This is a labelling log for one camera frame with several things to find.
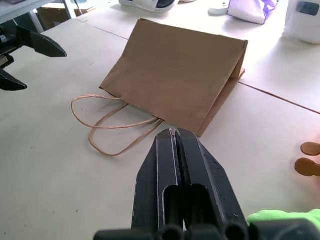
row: green sponge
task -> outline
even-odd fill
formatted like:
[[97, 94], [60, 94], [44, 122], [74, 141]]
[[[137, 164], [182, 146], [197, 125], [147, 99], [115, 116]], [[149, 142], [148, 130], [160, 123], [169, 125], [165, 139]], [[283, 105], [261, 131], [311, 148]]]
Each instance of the green sponge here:
[[271, 221], [271, 220], [288, 220], [288, 219], [307, 219], [312, 222], [320, 231], [320, 209], [314, 209], [310, 212], [291, 212], [279, 210], [263, 210], [251, 214], [246, 221], [250, 224], [256, 221]]

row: table surface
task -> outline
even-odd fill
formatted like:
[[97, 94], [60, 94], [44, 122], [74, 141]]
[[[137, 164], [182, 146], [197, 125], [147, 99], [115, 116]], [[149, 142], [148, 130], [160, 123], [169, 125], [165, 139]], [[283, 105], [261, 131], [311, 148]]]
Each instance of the table surface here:
[[[105, 157], [89, 145], [90, 129], [77, 122], [70, 108], [74, 97], [106, 94], [98, 87], [124, 50], [130, 35], [124, 30], [132, 30], [137, 19], [121, 9], [115, 5], [110, 10], [115, 12], [116, 19], [109, 20], [116, 33], [84, 23], [97, 21], [90, 13], [81, 19], [84, 22], [72, 19], [47, 31], [67, 51], [67, 58], [47, 58], [27, 47], [12, 54], [15, 63], [6, 70], [28, 89], [0, 94], [3, 239], [87, 240], [100, 229], [130, 227], [137, 173], [156, 134], [172, 126], [163, 123], [128, 153]], [[123, 22], [129, 23], [126, 28]], [[243, 28], [231, 28], [245, 34]], [[250, 65], [247, 71], [251, 76]], [[115, 106], [87, 99], [79, 101], [76, 110], [95, 123]], [[150, 117], [129, 106], [107, 124], [127, 125]], [[320, 208], [320, 180], [303, 177], [293, 168], [303, 156], [300, 145], [320, 141], [319, 122], [320, 114], [240, 83], [200, 141], [225, 168], [246, 216], [265, 209], [306, 212]], [[116, 152], [145, 130], [101, 130], [95, 139], [104, 150]]]
[[249, 40], [244, 59], [246, 74], [240, 80], [260, 91], [320, 113], [320, 45], [282, 39], [288, 0], [261, 26], [230, 16], [210, 16], [212, 0], [180, 4], [163, 15], [141, 9], [112, 6], [79, 19], [128, 39], [139, 18], [158, 23], [233, 38]]
[[27, 0], [17, 4], [11, 4], [0, 0], [0, 24], [26, 14], [36, 8], [51, 3], [54, 0]]

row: white table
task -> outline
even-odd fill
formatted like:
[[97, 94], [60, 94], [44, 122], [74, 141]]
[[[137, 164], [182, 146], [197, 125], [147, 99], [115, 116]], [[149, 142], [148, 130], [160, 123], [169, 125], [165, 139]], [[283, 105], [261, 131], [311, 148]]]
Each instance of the white table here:
[[209, 16], [212, 0], [180, 4], [164, 15], [114, 3], [79, 17], [87, 24], [128, 39], [139, 18], [175, 27], [249, 40], [240, 80], [252, 88], [320, 113], [320, 45], [282, 39], [288, 0], [281, 0], [265, 25], [230, 16]]
[[[76, 96], [106, 94], [98, 87], [127, 42], [117, 35], [136, 17], [115, 12], [118, 21], [110, 24], [117, 24], [117, 33], [72, 19], [45, 33], [67, 58], [24, 47], [6, 68], [28, 84], [0, 94], [0, 235], [8, 239], [87, 240], [99, 229], [131, 225], [137, 173], [156, 134], [172, 126], [163, 123], [130, 152], [104, 157], [89, 145], [90, 129], [70, 108]], [[76, 109], [95, 123], [114, 106], [92, 99]], [[149, 118], [129, 106], [107, 124]], [[319, 179], [300, 176], [293, 166], [303, 156], [301, 143], [319, 140], [319, 122], [319, 114], [238, 84], [200, 140], [225, 168], [246, 216], [264, 209], [306, 212], [320, 208]], [[143, 131], [101, 130], [95, 139], [116, 152]]]
[[[9, 2], [0, 0], [0, 24], [17, 18], [23, 14], [30, 13], [35, 27], [37, 28], [38, 32], [42, 33], [44, 30], [37, 16], [33, 13], [33, 10], [53, 1], [54, 0], [27, 0], [17, 4], [10, 4]], [[65, 5], [65, 9], [67, 10], [69, 18], [76, 18], [75, 11], [70, 7], [70, 5], [72, 4], [71, 0], [63, 0], [63, 3]]]

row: wooden piece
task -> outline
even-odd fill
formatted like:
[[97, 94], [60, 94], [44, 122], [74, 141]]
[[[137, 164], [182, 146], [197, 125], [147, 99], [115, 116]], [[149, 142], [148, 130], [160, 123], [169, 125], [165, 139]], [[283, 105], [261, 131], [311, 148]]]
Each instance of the wooden piece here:
[[309, 158], [299, 158], [294, 165], [294, 169], [301, 175], [306, 177], [320, 177], [320, 164], [315, 163]]
[[315, 142], [305, 142], [301, 145], [301, 151], [309, 156], [320, 155], [320, 144]]

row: cardboard box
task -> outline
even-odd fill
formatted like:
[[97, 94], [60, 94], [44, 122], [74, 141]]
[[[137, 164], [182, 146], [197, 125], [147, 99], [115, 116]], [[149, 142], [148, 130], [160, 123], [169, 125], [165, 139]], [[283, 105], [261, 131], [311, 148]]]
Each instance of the cardboard box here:
[[[79, 7], [83, 14], [92, 12], [96, 9], [96, 7], [92, 3], [88, 2], [84, 4], [79, 4]], [[77, 5], [73, 4], [73, 8], [75, 11], [75, 15], [77, 17], [81, 16], [81, 13], [77, 8]], [[37, 11], [37, 16], [46, 30], [52, 29], [55, 26], [58, 26], [59, 24], [62, 24], [69, 19], [65, 5], [62, 3], [49, 3], [38, 8]]]

